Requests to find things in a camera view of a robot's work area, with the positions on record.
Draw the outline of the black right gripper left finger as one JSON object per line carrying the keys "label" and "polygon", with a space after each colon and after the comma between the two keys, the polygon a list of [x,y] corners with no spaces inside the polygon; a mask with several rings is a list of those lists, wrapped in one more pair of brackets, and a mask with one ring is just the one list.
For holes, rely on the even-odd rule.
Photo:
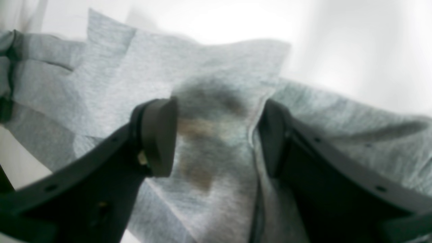
{"label": "black right gripper left finger", "polygon": [[130,122],[59,171],[1,188],[1,233],[27,243],[119,243],[146,177],[169,177],[178,103],[136,106]]}

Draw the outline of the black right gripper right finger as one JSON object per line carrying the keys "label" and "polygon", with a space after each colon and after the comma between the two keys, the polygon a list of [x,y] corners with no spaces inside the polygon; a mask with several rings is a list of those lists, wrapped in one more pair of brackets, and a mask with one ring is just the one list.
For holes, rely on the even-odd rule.
{"label": "black right gripper right finger", "polygon": [[312,243],[429,243],[430,197],[354,162],[267,100],[258,123],[267,175],[293,190]]}

